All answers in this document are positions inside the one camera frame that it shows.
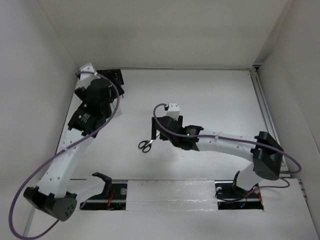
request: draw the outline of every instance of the white enclosure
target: white enclosure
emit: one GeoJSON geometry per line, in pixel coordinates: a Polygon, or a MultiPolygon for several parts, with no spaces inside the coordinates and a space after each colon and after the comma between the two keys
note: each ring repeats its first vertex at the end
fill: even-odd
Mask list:
{"type": "MultiPolygon", "coordinates": [[[[123,114],[98,134],[73,178],[100,171],[129,180],[128,209],[77,210],[43,239],[318,239],[319,13],[317,0],[0,0],[1,239],[16,239],[11,201],[61,146],[80,104],[74,74],[88,62],[121,68],[123,114]],[[264,62],[261,84],[254,62],[264,62]],[[307,202],[300,181],[289,179],[289,188],[261,191],[264,211],[218,210],[214,180],[232,179],[249,162],[159,140],[141,153],[162,102],[179,103],[184,125],[276,131],[302,164],[307,202]]],[[[54,221],[31,209],[21,195],[13,215],[30,237],[54,221]]]]}
{"type": "Polygon", "coordinates": [[[78,66],[202,69],[250,68],[286,2],[39,0],[78,66]]]}

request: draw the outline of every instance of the red wire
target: red wire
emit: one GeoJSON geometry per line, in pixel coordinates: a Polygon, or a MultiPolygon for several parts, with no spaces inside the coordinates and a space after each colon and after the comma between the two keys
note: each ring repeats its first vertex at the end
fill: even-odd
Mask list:
{"type": "Polygon", "coordinates": [[[260,202],[262,201],[262,197],[261,197],[260,193],[253,192],[253,194],[255,194],[255,195],[257,195],[259,197],[260,202]]]}
{"type": "Polygon", "coordinates": [[[109,210],[109,208],[110,208],[111,201],[112,201],[112,199],[114,198],[115,193],[116,193],[115,190],[113,190],[112,193],[111,193],[111,197],[109,198],[108,203],[107,203],[107,206],[108,206],[108,207],[107,207],[107,210],[109,210]]]}

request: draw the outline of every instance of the cable tie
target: cable tie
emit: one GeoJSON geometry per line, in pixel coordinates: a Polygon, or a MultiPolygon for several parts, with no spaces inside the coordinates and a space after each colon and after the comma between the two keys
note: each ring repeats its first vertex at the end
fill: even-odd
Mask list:
{"type": "Polygon", "coordinates": [[[218,139],[220,137],[220,135],[222,134],[222,131],[218,132],[217,135],[214,136],[215,139],[218,139]]]}

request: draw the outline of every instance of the white floor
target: white floor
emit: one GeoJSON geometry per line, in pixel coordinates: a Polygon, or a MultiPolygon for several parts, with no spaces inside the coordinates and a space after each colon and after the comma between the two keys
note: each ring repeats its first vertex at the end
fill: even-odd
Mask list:
{"type": "MultiPolygon", "coordinates": [[[[183,151],[160,140],[152,144],[149,153],[138,149],[140,141],[151,137],[152,111],[158,103],[177,102],[185,125],[242,136],[265,131],[248,71],[123,70],[122,74],[126,91],[120,103],[123,114],[98,134],[73,177],[83,179],[99,171],[113,179],[162,181],[130,181],[129,210],[77,210],[43,239],[318,239],[296,179],[290,180],[289,188],[263,190],[264,211],[218,210],[210,180],[233,179],[249,162],[216,152],[183,151]],[[163,181],[188,179],[197,181],[163,181]],[[202,202],[183,205],[184,200],[202,202]]],[[[79,103],[74,96],[66,123],[79,103]]],[[[41,233],[53,221],[36,211],[29,236],[41,233]]]]}
{"type": "MultiPolygon", "coordinates": [[[[256,94],[244,70],[123,70],[122,115],[116,116],[86,150],[74,178],[97,171],[113,179],[233,179],[249,162],[217,152],[184,151],[157,140],[149,153],[138,143],[151,137],[151,117],[159,103],[178,103],[184,125],[255,136],[265,131],[256,94]]],[[[73,96],[67,123],[80,100],[73,96]]]]}

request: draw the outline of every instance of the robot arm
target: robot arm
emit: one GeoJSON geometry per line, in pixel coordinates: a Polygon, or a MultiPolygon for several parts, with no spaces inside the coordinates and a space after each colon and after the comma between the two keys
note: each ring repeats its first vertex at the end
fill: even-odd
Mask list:
{"type": "MultiPolygon", "coordinates": [[[[95,72],[91,64],[80,71],[95,72]]],[[[75,94],[82,100],[81,105],[72,115],[68,130],[62,139],[65,152],[54,159],[35,187],[27,187],[23,196],[37,209],[66,221],[73,214],[77,203],[98,195],[106,194],[111,188],[110,177],[96,172],[80,184],[70,186],[70,178],[81,160],[81,155],[96,138],[97,131],[111,116],[112,103],[110,83],[91,74],[81,74],[80,82],[89,82],[88,87],[79,87],[75,94]],[[71,147],[79,140],[81,143],[71,147]]]]}
{"type": "Polygon", "coordinates": [[[282,164],[281,154],[270,149],[257,147],[254,144],[228,141],[220,138],[227,137],[249,140],[263,143],[283,151],[269,133],[261,131],[258,136],[243,137],[212,131],[196,125],[182,127],[183,116],[179,115],[180,109],[178,104],[168,103],[165,110],[167,111],[166,116],[158,117],[157,120],[170,132],[182,136],[176,136],[164,131],[153,117],[151,139],[155,139],[156,131],[159,131],[161,140],[169,140],[175,147],[183,150],[214,151],[234,155],[250,161],[251,163],[244,170],[238,171],[235,174],[232,184],[234,189],[249,191],[263,179],[279,179],[282,164]],[[206,135],[208,137],[190,137],[198,135],[206,135]]]}

